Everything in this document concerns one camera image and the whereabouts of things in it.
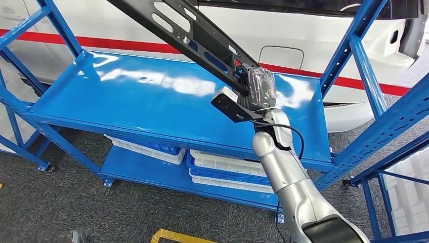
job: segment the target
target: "blue shelf board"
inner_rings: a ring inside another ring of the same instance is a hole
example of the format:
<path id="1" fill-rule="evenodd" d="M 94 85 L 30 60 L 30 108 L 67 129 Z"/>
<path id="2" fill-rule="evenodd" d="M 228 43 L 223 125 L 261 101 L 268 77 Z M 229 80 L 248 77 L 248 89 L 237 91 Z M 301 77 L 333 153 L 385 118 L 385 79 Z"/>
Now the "blue shelf board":
<path id="1" fill-rule="evenodd" d="M 303 164 L 330 159 L 318 78 L 275 74 L 277 106 L 305 138 Z M 29 109 L 42 123 L 257 159 L 250 122 L 233 123 L 210 104 L 223 82 L 191 62 L 84 51 Z M 293 134 L 296 151 L 301 148 Z"/>
<path id="2" fill-rule="evenodd" d="M 185 160 L 186 157 L 180 165 L 174 165 L 113 146 L 101 166 L 99 174 L 114 179 L 276 210 L 278 198 L 275 194 L 193 183 Z"/>

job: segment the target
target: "white car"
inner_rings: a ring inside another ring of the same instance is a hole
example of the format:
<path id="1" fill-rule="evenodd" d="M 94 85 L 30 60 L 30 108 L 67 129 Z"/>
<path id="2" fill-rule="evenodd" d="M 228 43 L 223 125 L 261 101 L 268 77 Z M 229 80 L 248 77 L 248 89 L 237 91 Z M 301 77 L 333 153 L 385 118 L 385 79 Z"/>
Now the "white car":
<path id="1" fill-rule="evenodd" d="M 86 49 L 188 60 L 106 0 L 54 2 Z M 262 66 L 272 71 L 320 76 L 361 1 L 191 2 Z M 408 90 L 395 81 L 422 52 L 423 28 L 417 27 L 425 20 L 420 17 L 421 8 L 412 8 L 418 3 L 420 0 L 388 1 L 363 40 L 385 94 L 401 96 Z M 159 0 L 155 4 L 169 9 Z M 1 0 L 0 34 L 38 8 L 35 0 Z M 52 83 L 73 60 L 67 47 L 59 44 L 61 39 L 47 18 L 20 39 L 9 48 L 45 83 Z M 346 131 L 373 118 L 353 58 L 323 101 L 329 132 Z"/>

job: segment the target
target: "plastic tray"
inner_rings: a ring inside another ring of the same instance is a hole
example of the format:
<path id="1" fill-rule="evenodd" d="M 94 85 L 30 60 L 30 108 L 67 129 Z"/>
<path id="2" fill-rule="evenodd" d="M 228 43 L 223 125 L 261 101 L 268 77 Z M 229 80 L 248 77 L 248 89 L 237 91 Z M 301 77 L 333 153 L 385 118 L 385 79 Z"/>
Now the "plastic tray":
<path id="1" fill-rule="evenodd" d="M 159 144 L 159 143 L 152 143 L 152 142 L 148 142 L 148 141 L 126 138 L 126 137 L 117 136 L 117 135 L 115 135 L 115 136 L 107 136 L 106 135 L 106 137 L 108 137 L 110 139 L 111 138 L 120 139 L 120 140 L 125 141 L 125 142 L 134 143 L 137 145 L 144 146 L 146 148 L 155 149 L 157 151 L 168 153 L 171 155 L 178 155 L 180 150 L 181 150 L 180 147 L 174 147 L 174 146 L 169 146 L 169 145 Z"/>
<path id="2" fill-rule="evenodd" d="M 267 177 L 261 163 L 259 162 L 252 162 L 234 157 L 219 156 L 193 149 L 190 150 L 190 153 L 195 159 L 194 165 L 198 167 Z"/>
<path id="3" fill-rule="evenodd" d="M 239 182 L 239 181 L 229 181 L 229 180 L 223 180 L 223 179 L 195 176 L 195 175 L 192 175 L 191 169 L 189 169 L 189 175 L 192 177 L 192 182 L 198 183 L 198 184 L 204 184 L 204 185 L 210 185 L 210 186 L 221 186 L 221 187 L 228 187 L 228 188 L 248 190 L 248 191 L 274 193 L 271 186 L 263 186 L 263 185 L 257 185 L 257 184 Z"/>
<path id="4" fill-rule="evenodd" d="M 270 181 L 266 177 L 197 167 L 190 153 L 186 165 L 195 183 L 273 193 Z"/>
<path id="5" fill-rule="evenodd" d="M 142 146 L 139 144 L 135 144 L 132 142 L 124 141 L 122 139 L 113 138 L 113 137 L 110 137 L 107 135 L 104 135 L 104 136 L 106 136 L 107 138 L 112 140 L 112 143 L 115 146 L 125 148 L 128 150 L 131 150 L 131 151 L 143 154 L 143 155 L 147 155 L 147 156 L 150 156 L 153 158 L 157 158 L 157 159 L 160 159 L 160 160 L 172 163 L 172 164 L 176 164 L 176 165 L 180 165 L 182 163 L 183 157 L 186 154 L 186 149 L 184 149 L 184 148 L 181 148 L 177 154 L 172 155 L 172 154 L 165 153 L 163 151 L 159 151 L 157 149 L 153 149 L 153 148 L 149 148 L 149 147 Z M 166 148 L 167 146 L 166 145 L 165 146 L 159 145 L 159 146 L 154 146 L 154 147 Z"/>

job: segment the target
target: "black bracket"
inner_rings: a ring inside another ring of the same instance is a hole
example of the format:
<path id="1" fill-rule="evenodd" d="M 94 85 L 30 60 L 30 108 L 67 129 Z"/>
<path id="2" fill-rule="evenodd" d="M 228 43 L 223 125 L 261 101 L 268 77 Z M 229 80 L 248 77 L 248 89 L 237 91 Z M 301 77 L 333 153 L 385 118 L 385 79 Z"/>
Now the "black bracket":
<path id="1" fill-rule="evenodd" d="M 259 67 L 258 63 L 187 0 L 162 0 L 166 6 L 154 0 L 107 1 L 232 89 L 247 96 L 248 90 L 240 80 L 237 66 Z M 183 21 L 175 22 L 168 15 Z"/>

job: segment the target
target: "gray carpet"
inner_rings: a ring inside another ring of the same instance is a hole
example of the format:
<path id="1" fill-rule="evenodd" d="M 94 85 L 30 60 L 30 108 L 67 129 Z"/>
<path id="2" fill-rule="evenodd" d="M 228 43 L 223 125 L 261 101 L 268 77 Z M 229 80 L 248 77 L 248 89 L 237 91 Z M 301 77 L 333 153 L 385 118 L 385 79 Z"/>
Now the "gray carpet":
<path id="1" fill-rule="evenodd" d="M 387 97 L 390 104 L 396 99 Z M 427 131 L 428 123 L 427 119 L 421 121 L 351 174 Z M 330 134 L 334 152 L 341 151 L 369 124 Z M 63 129 L 61 134 L 98 164 L 111 147 L 103 135 L 71 129 Z M 159 228 L 218 242 L 281 242 L 270 211 L 130 182 L 116 182 L 106 189 L 100 179 L 55 145 L 42 159 L 54 163 L 57 171 L 38 172 L 27 160 L 0 153 L 0 242 L 57 242 L 64 231 L 89 226 L 95 227 L 95 242 L 149 242 Z M 382 233 L 388 236 L 379 189 L 374 183 L 371 187 Z M 362 189 L 342 187 L 338 181 L 323 195 L 372 237 Z M 288 234 L 286 225 L 282 229 Z"/>

